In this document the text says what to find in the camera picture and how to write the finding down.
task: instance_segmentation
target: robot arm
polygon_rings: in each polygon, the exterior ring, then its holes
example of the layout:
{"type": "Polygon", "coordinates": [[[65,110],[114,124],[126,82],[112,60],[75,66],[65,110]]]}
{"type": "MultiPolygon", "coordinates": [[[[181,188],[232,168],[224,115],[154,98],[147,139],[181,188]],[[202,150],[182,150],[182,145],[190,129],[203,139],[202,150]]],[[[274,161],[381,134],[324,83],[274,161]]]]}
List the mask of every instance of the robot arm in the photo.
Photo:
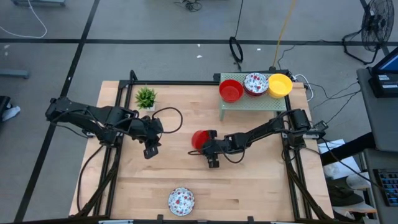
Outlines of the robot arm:
{"type": "Polygon", "coordinates": [[[210,140],[204,143],[201,154],[206,156],[209,168],[220,166],[218,154],[237,154],[244,152],[252,143],[271,134],[284,133],[293,147],[304,146],[303,135],[311,128],[307,114],[304,110],[296,109],[281,113],[276,118],[270,119],[246,133],[234,133],[224,136],[223,140],[215,139],[217,131],[209,130],[210,140]],[[284,117],[287,116],[291,127],[285,128],[284,117]]]}
{"type": "Polygon", "coordinates": [[[144,157],[150,159],[158,154],[160,146],[158,134],[163,133],[159,118],[144,116],[138,118],[138,111],[119,106],[97,108],[70,101],[67,97],[52,98],[45,116],[51,123],[71,123],[87,130],[98,138],[100,144],[113,146],[116,137],[127,134],[133,140],[144,143],[144,157]]]}

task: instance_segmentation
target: white cable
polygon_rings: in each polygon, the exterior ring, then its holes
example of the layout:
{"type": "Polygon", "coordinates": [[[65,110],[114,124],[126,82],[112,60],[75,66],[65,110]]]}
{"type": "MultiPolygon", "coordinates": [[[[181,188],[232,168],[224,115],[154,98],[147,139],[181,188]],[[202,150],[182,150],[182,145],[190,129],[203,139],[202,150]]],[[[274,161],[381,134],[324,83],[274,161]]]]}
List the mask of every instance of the white cable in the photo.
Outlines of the white cable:
{"type": "Polygon", "coordinates": [[[302,75],[302,74],[297,74],[297,75],[294,75],[294,76],[293,76],[293,78],[294,78],[295,80],[297,79],[297,77],[303,77],[303,78],[305,79],[305,81],[307,82],[307,86],[309,87],[309,89],[310,89],[310,91],[311,91],[311,97],[310,97],[309,99],[307,99],[307,101],[312,100],[312,98],[313,98],[313,91],[312,91],[311,85],[310,85],[310,83],[308,82],[307,78],[305,78],[305,76],[302,75]]]}
{"type": "Polygon", "coordinates": [[[14,36],[17,36],[17,37],[41,39],[41,38],[43,38],[43,37],[47,34],[47,28],[46,28],[46,26],[44,25],[44,23],[40,20],[40,18],[37,16],[36,12],[33,10],[32,5],[30,4],[30,0],[27,0],[27,2],[29,3],[30,10],[32,10],[32,12],[33,12],[33,14],[35,15],[35,17],[37,18],[37,20],[43,25],[43,27],[44,27],[44,29],[45,29],[44,34],[41,35],[40,37],[35,37],[35,36],[28,36],[28,35],[19,35],[19,34],[15,34],[15,33],[12,33],[12,32],[7,31],[5,28],[3,28],[3,27],[1,27],[1,26],[0,26],[0,29],[2,29],[4,32],[6,32],[6,33],[8,33],[8,34],[11,34],[11,35],[14,35],[14,36]]]}

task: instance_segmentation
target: small plant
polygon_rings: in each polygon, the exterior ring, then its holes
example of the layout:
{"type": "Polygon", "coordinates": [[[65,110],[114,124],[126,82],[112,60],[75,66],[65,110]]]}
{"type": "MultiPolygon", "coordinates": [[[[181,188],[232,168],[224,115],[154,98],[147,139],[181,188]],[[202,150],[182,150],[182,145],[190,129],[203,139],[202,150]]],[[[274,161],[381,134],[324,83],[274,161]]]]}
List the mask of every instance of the small plant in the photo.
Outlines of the small plant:
{"type": "Polygon", "coordinates": [[[146,86],[138,90],[138,93],[136,94],[136,99],[137,99],[136,103],[139,109],[153,107],[155,103],[155,96],[156,96],[155,90],[149,89],[146,86]]]}

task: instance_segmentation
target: floor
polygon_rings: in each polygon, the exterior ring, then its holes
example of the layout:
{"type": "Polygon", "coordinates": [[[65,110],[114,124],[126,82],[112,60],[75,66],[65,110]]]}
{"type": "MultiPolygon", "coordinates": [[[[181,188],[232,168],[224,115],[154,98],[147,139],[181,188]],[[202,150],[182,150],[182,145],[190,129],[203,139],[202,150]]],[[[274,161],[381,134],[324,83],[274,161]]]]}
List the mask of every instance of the floor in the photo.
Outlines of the floor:
{"type": "MultiPolygon", "coordinates": [[[[67,95],[73,101],[95,105],[101,82],[127,79],[131,69],[141,80],[211,80],[214,73],[237,72],[225,41],[198,46],[195,40],[227,40],[233,35],[240,1],[203,0],[203,8],[198,12],[188,12],[173,1],[66,0],[66,7],[34,4],[48,29],[45,39],[63,39],[62,44],[7,43],[4,39],[15,37],[0,30],[0,68],[31,72],[28,80],[0,78],[0,95],[10,96],[21,107],[21,113],[5,122],[0,130],[0,223],[14,220],[49,127],[45,110],[51,97],[61,93],[93,3],[99,2],[89,40],[192,41],[85,44],[67,95]]],[[[238,40],[271,41],[243,45],[242,70],[267,70],[271,66],[274,44],[289,5],[290,1],[278,0],[244,2],[238,40]]],[[[360,28],[362,16],[359,0],[298,1],[283,39],[339,41],[360,28]]],[[[0,2],[0,26],[24,35],[43,32],[28,7],[15,6],[10,1],[0,2]]],[[[398,41],[397,26],[390,41],[398,41]]],[[[279,56],[288,48],[291,45],[282,45],[279,56]]],[[[363,58],[372,56],[361,46],[349,49],[363,58]]],[[[293,74],[305,75],[310,83],[324,86],[329,95],[355,82],[355,71],[364,68],[347,57],[342,46],[332,45],[296,46],[286,52],[281,66],[293,74]]],[[[355,85],[346,92],[358,89],[355,85]]],[[[311,107],[325,99],[321,89],[314,87],[314,92],[311,107]]],[[[347,99],[329,101],[313,110],[313,122],[329,120],[347,99]]],[[[354,96],[329,125],[327,139],[349,141],[368,132],[361,95],[354,96]]],[[[85,144],[84,139],[67,130],[55,130],[25,221],[67,217],[85,144]]]]}

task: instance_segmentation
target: wooden tabletop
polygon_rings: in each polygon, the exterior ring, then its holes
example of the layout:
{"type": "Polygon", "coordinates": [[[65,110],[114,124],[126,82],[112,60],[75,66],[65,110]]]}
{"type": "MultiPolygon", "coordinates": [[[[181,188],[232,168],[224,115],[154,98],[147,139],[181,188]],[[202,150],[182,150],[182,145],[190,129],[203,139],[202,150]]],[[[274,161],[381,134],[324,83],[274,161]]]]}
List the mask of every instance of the wooden tabletop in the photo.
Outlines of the wooden tabletop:
{"type": "MultiPolygon", "coordinates": [[[[118,82],[103,82],[97,106],[113,106],[117,87],[118,82]]],[[[134,85],[133,95],[141,87],[134,85]]],[[[187,154],[193,150],[191,137],[197,130],[215,129],[222,138],[225,134],[249,131],[268,122],[274,117],[273,112],[227,111],[224,120],[220,121],[217,86],[148,87],[157,92],[156,109],[178,108],[183,114],[183,126],[176,133],[164,134],[159,154],[149,160],[144,159],[144,146],[125,136],[111,218],[156,219],[158,214],[163,214],[166,220],[247,220],[248,216],[253,216],[256,221],[294,220],[286,168],[280,156],[280,134],[255,142],[239,164],[232,164],[220,155],[218,169],[209,169],[204,156],[187,154]],[[169,193],[177,187],[187,187],[195,195],[195,208],[185,217],[173,215],[167,205],[169,193]]],[[[302,83],[294,83],[289,96],[292,108],[305,109],[310,118],[302,83]]],[[[130,108],[136,109],[134,97],[130,108]]],[[[140,111],[140,116],[151,113],[140,111]]],[[[180,117],[175,111],[167,110],[157,115],[165,131],[179,125],[180,117]]],[[[317,149],[315,141],[306,143],[308,148],[317,149]]],[[[88,140],[83,163],[98,147],[98,140],[88,140]]],[[[90,161],[83,174],[81,206],[98,186],[104,151],[90,161]]],[[[325,213],[333,216],[319,156],[308,150],[301,150],[301,155],[308,191],[325,213]]],[[[301,197],[298,200],[302,214],[301,197]]],[[[76,212],[75,194],[70,214],[76,212]]]]}

